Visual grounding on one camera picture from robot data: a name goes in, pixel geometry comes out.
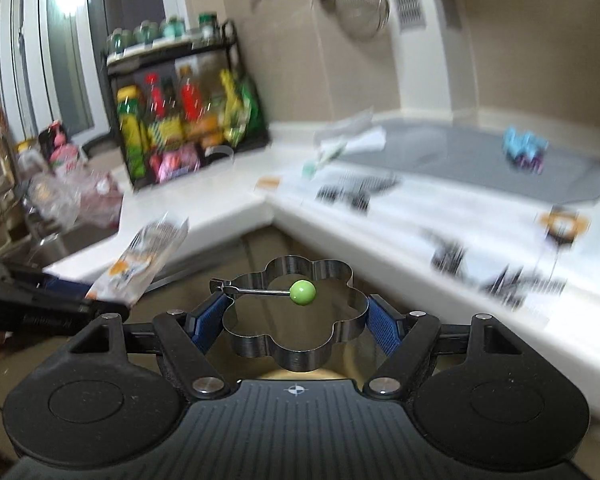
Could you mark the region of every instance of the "black shelf rack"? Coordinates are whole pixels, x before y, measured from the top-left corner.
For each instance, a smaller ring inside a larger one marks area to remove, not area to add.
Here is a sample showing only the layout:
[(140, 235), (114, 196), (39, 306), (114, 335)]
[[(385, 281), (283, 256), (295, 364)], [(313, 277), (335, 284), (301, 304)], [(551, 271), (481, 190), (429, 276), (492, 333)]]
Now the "black shelf rack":
[[(145, 70), (162, 64), (173, 63), (183, 57), (197, 56), (199, 54), (206, 54), (207, 52), (224, 52), (227, 60), (227, 66), (230, 70), (237, 72), (240, 76), (246, 73), (240, 52), (240, 43), (238, 41), (235, 23), (232, 22), (232, 20), (227, 20), (221, 25), (219, 29), (219, 37), (213, 43), (177, 41), (173, 44), (164, 44), (157, 48), (147, 48), (146, 50), (132, 54), (131, 56), (123, 56), (119, 59), (112, 60), (109, 63), (106, 61), (106, 56), (103, 56), (104, 70), (106, 71), (107, 79), (109, 81), (110, 100), (113, 103), (113, 109), (116, 110), (117, 108), (113, 90), (117, 79), (124, 76), (129, 76), (139, 70)], [(122, 137), (122, 133), (120, 132), (120, 124), (118, 122), (118, 115), (116, 113), (113, 114), (113, 121), (114, 124), (112, 124), (112, 133), (116, 137), (118, 144), (124, 152), (125, 142)], [(249, 152), (251, 150), (257, 150), (259, 148), (266, 147), (269, 142), (269, 131), (265, 126), (259, 130), (248, 133), (245, 139), (243, 139), (242, 142), (240, 142), (240, 144), (234, 148), (234, 152), (242, 153)], [(215, 160), (217, 160), (217, 157), (212, 156), (208, 160), (205, 160), (203, 165), (211, 164)], [(145, 180), (131, 180), (134, 189), (136, 190), (153, 184)]]

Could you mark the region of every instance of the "black gripper base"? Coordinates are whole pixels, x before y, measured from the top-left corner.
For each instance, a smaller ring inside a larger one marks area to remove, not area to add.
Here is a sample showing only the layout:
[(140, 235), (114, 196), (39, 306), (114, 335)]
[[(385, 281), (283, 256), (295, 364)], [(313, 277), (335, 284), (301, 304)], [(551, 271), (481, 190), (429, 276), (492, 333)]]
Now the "black gripper base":
[(196, 402), (175, 432), (144, 455), (97, 470), (24, 458), (5, 480), (586, 480), (563, 463), (523, 473), (481, 470), (418, 434), (400, 404), (360, 395), (349, 380), (243, 381)]

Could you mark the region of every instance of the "metal strainer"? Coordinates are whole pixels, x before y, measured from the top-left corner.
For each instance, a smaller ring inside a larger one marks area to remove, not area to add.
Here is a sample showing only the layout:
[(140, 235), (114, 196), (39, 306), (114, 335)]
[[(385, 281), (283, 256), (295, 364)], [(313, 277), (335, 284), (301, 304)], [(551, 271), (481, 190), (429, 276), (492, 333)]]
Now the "metal strainer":
[(334, 0), (340, 27), (350, 38), (371, 40), (389, 20), (388, 0)]

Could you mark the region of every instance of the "plastic bag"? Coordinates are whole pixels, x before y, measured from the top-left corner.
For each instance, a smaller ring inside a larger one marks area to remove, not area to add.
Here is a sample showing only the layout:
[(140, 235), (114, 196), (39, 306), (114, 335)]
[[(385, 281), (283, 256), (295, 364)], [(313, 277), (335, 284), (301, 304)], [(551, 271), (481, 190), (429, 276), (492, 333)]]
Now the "plastic bag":
[(93, 283), (86, 297), (118, 301), (131, 308), (183, 243), (188, 232), (186, 220), (177, 222), (168, 215), (149, 222), (138, 231), (122, 256)]
[(115, 227), (120, 222), (122, 193), (110, 173), (78, 167), (64, 182), (80, 195), (78, 219), (99, 227)]
[(120, 222), (122, 193), (110, 173), (78, 167), (62, 180), (37, 174), (31, 179), (29, 197), (43, 218), (66, 230), (78, 220), (103, 228)]
[(29, 180), (39, 173), (50, 172), (45, 157), (35, 148), (26, 149), (18, 154), (18, 169), (22, 180)]
[(34, 175), (29, 198), (42, 218), (58, 222), (64, 229), (74, 226), (80, 212), (80, 194), (51, 174)]

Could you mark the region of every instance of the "circular pad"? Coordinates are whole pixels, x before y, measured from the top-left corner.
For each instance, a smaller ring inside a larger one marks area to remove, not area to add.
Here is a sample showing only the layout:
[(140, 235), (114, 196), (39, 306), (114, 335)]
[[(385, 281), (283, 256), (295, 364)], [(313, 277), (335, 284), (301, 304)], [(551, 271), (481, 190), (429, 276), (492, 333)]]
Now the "circular pad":
[(4, 403), (4, 427), (19, 454), (64, 468), (97, 468), (156, 446), (182, 403), (160, 375), (85, 356), (41, 367)]
[(414, 422), (460, 462), (511, 472), (555, 465), (578, 447), (589, 408), (555, 368), (535, 364), (506, 355), (440, 372), (418, 389)]
[(51, 394), (49, 409), (56, 417), (89, 424), (110, 417), (120, 409), (125, 396), (115, 384), (104, 381), (75, 381)]
[(308, 305), (315, 299), (315, 286), (307, 280), (298, 280), (289, 288), (291, 301), (298, 305)]

